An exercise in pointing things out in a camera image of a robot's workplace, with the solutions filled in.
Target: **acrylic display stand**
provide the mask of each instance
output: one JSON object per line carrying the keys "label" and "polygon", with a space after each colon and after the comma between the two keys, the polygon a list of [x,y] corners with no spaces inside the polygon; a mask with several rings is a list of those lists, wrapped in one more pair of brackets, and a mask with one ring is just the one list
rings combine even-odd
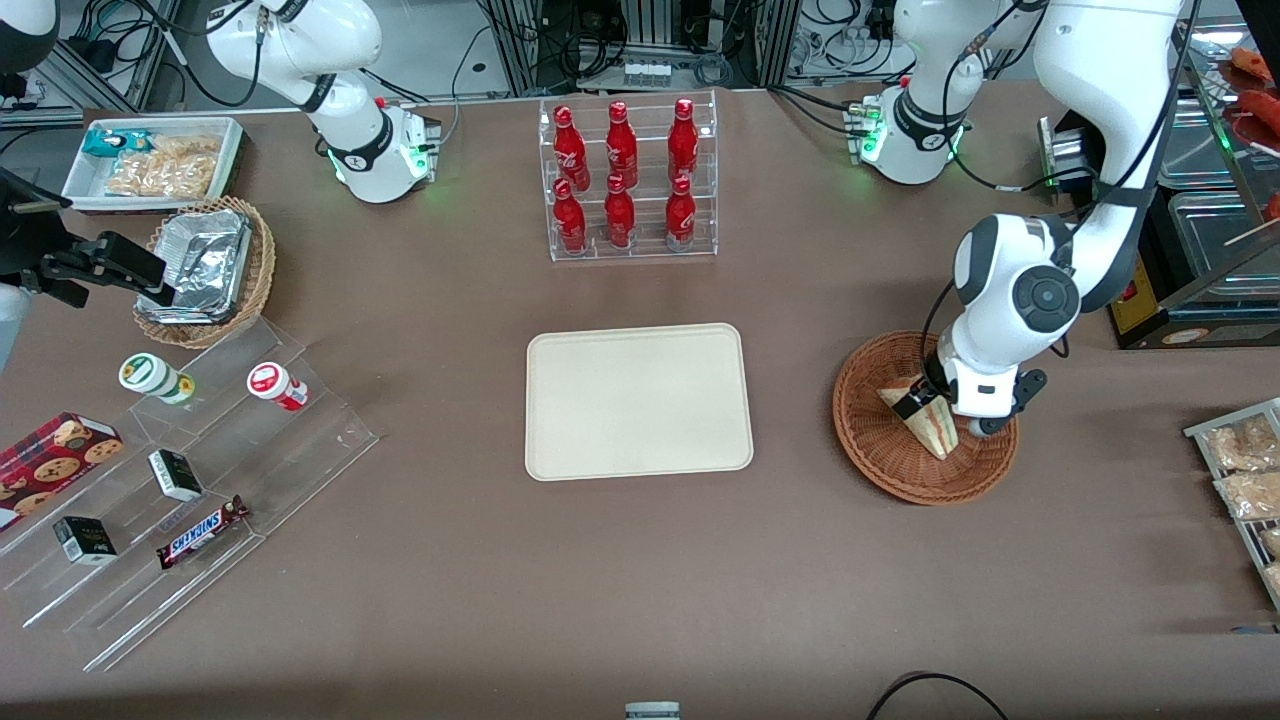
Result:
{"label": "acrylic display stand", "polygon": [[[538,150],[543,165],[543,200],[547,205],[547,236],[552,260],[618,260],[635,258],[682,258],[716,255],[719,249],[717,224],[717,150],[716,150],[716,95],[713,92],[637,94],[627,95],[627,115],[636,132],[640,150],[640,182],[631,188],[636,208],[636,240],[630,250],[617,250],[605,234],[604,199],[608,196],[605,181],[609,160],[604,137],[609,132],[609,113],[605,97],[561,97],[543,100],[539,108]],[[698,168],[694,172],[690,195],[698,204],[694,215],[694,240],[689,250],[672,252],[667,247],[667,199],[671,197],[671,178],[667,174],[667,135],[675,120],[676,100],[694,101],[694,124],[698,126]],[[586,214],[586,252],[568,255],[556,233],[552,205],[556,197],[552,183],[559,177],[556,164],[556,123],[550,114],[558,105],[573,111],[573,124],[586,142],[586,167],[591,170],[591,186],[577,193]]]}
{"label": "acrylic display stand", "polygon": [[[1221,428],[1225,425],[1231,425],[1239,423],[1240,420],[1247,420],[1256,415],[1262,415],[1266,418],[1267,423],[1271,425],[1271,432],[1280,438],[1280,398],[1268,400],[1266,402],[1260,402],[1231,413],[1229,415],[1222,415],[1207,423],[1201,423],[1183,430],[1183,434],[1196,441],[1196,447],[1199,448],[1201,456],[1204,457],[1204,464],[1208,465],[1208,471],[1213,475],[1213,488],[1217,489],[1219,495],[1222,496],[1224,502],[1228,507],[1231,506],[1230,498],[1222,492],[1222,479],[1226,478],[1233,470],[1224,469],[1213,452],[1210,451],[1208,443],[1206,442],[1207,433],[1215,428]],[[1271,603],[1280,610],[1280,588],[1274,587],[1267,582],[1262,573],[1262,569],[1272,562],[1280,562],[1280,559],[1272,557],[1267,546],[1262,542],[1262,533],[1275,528],[1280,524],[1280,520],[1239,520],[1231,514],[1231,521],[1235,523],[1235,528],[1240,530],[1240,537],[1244,539],[1244,547],[1249,552],[1249,557],[1253,559],[1253,566],[1257,568],[1258,575],[1262,577],[1262,584],[1267,588],[1267,594],[1271,596]]]}
{"label": "acrylic display stand", "polygon": [[[183,368],[196,380],[191,400],[140,400],[113,423],[125,443],[116,457],[0,534],[0,582],[23,626],[64,630],[86,671],[110,669],[372,447],[378,437],[302,350],[264,319],[223,338]],[[307,384],[297,413],[248,395],[248,370],[266,360]],[[147,462],[161,447],[191,461],[200,500],[161,495]],[[156,548],[234,495],[252,514],[161,570]],[[100,568],[69,562],[51,528],[64,515],[101,520],[119,557]]]}

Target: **red cookie box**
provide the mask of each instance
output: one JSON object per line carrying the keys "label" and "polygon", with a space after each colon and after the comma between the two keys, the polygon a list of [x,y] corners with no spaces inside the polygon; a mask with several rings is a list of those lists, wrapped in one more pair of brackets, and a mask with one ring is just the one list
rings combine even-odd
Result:
{"label": "red cookie box", "polygon": [[0,530],[5,530],[124,443],[110,425],[63,413],[0,452]]}

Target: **wicker basket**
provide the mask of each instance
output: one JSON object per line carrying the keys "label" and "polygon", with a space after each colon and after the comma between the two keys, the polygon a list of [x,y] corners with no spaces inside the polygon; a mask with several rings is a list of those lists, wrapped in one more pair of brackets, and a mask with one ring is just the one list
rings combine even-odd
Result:
{"label": "wicker basket", "polygon": [[[179,345],[188,350],[204,350],[221,340],[223,336],[229,334],[242,323],[256,318],[262,313],[262,306],[266,305],[266,297],[271,292],[271,273],[275,272],[275,240],[271,237],[271,228],[266,227],[262,215],[252,205],[236,197],[219,197],[218,200],[183,208],[177,214],[212,213],[216,210],[243,213],[253,223],[253,237],[250,240],[250,255],[244,265],[244,283],[241,287],[239,309],[230,320],[220,325],[161,325],[147,320],[134,310],[133,319],[142,328],[142,332],[154,341],[166,345]],[[177,214],[170,215],[170,218],[177,217]],[[164,223],[151,233],[147,250],[155,250],[163,228]]]}
{"label": "wicker basket", "polygon": [[[929,336],[933,347],[936,336]],[[878,388],[920,374],[920,333],[886,333],[854,351],[840,369],[831,409],[836,434],[854,465],[886,492],[920,505],[969,502],[996,486],[1018,451],[1018,420],[989,438],[957,423],[960,446],[946,460],[924,448]]]}

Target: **white tray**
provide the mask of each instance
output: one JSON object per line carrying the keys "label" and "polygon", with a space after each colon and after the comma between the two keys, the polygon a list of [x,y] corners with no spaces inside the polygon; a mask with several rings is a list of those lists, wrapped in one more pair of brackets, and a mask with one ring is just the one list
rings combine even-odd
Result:
{"label": "white tray", "polygon": [[540,334],[529,343],[525,468],[536,480],[741,470],[751,462],[733,325]]}

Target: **red bottle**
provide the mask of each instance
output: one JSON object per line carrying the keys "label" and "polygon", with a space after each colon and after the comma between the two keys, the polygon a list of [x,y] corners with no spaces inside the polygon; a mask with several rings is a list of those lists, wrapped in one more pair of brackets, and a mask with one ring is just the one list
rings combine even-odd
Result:
{"label": "red bottle", "polygon": [[609,152],[609,172],[622,176],[627,188],[640,182],[640,158],[636,150],[636,131],[627,122],[627,104],[609,102],[609,135],[604,138]]}
{"label": "red bottle", "polygon": [[586,192],[591,187],[591,172],[586,169],[586,143],[582,133],[573,127],[573,113],[561,105],[552,111],[556,119],[556,164],[561,176],[573,183],[573,190]]}
{"label": "red bottle", "polygon": [[694,243],[694,213],[698,204],[689,196],[689,176],[680,176],[671,183],[667,199],[667,247],[684,252]]}
{"label": "red bottle", "polygon": [[667,174],[675,182],[681,173],[694,177],[698,168],[698,128],[694,126],[694,101],[676,100],[676,122],[667,136]]}
{"label": "red bottle", "polygon": [[582,214],[582,205],[573,197],[573,188],[564,178],[556,178],[552,184],[556,192],[556,205],[552,214],[556,215],[556,233],[559,234],[564,252],[581,255],[586,252],[586,215]]}
{"label": "red bottle", "polygon": [[609,243],[630,250],[636,238],[636,206],[627,193],[621,173],[609,176],[609,196],[604,199],[604,217],[609,222]]}

